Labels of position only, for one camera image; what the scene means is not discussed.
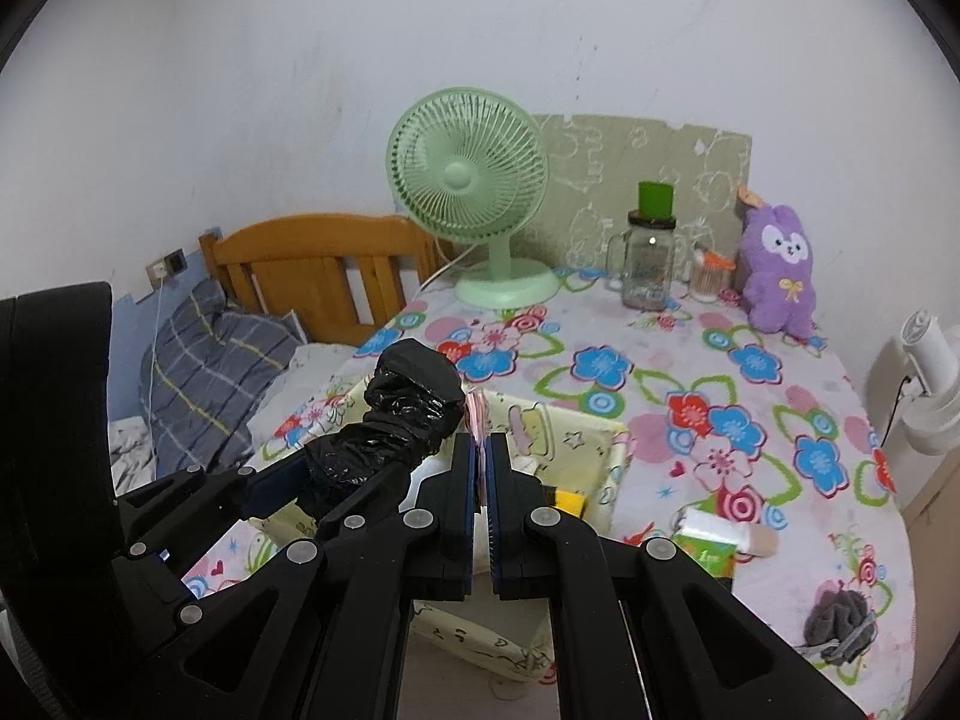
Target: white bedsheet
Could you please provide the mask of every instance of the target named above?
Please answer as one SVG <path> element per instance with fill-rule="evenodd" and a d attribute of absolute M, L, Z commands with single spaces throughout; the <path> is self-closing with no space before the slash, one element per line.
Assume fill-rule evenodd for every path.
<path fill-rule="evenodd" d="M 107 425 L 110 474 L 117 495 L 129 493 L 157 478 L 157 461 L 150 430 L 142 416 L 119 419 Z"/>
<path fill-rule="evenodd" d="M 294 352 L 289 367 L 270 384 L 256 413 L 247 422 L 254 447 L 261 447 L 286 418 L 323 390 L 356 351 L 342 343 L 307 343 Z"/>

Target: yellow bow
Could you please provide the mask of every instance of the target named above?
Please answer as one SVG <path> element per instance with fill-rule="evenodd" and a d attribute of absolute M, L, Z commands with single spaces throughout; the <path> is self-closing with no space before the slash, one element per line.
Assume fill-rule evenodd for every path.
<path fill-rule="evenodd" d="M 800 293 L 803 292 L 803 281 L 791 281 L 788 278 L 782 278 L 779 281 L 779 288 L 786 290 L 786 298 L 784 298 L 784 300 L 793 300 L 795 303 L 800 302 Z"/>

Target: purple stuffed animal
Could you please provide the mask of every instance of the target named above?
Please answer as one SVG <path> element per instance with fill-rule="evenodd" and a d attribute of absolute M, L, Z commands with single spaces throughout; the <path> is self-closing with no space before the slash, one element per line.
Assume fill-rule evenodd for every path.
<path fill-rule="evenodd" d="M 746 187 L 737 196 L 750 206 L 740 238 L 740 256 L 750 271 L 743 288 L 750 324 L 761 333 L 785 330 L 806 340 L 813 333 L 817 295 L 810 283 L 813 251 L 803 225 L 788 205 L 767 205 Z"/>

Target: fan stand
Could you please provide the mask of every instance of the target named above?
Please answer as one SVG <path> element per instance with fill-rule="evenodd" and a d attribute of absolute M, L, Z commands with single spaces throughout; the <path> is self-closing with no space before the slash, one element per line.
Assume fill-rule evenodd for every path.
<path fill-rule="evenodd" d="M 510 309 L 549 300 L 560 290 L 552 269 L 535 260 L 510 256 L 510 237 L 490 242 L 490 258 L 466 271 L 457 281 L 456 295 L 478 308 Z"/>

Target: white wall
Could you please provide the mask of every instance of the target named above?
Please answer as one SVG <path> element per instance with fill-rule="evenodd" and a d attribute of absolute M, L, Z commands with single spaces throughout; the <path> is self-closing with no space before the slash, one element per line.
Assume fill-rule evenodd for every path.
<path fill-rule="evenodd" d="M 52 0 L 0 76 L 0 295 L 389 212 L 392 124 L 453 84 L 750 133 L 861 388 L 918 305 L 960 319 L 960 84 L 905 0 Z"/>

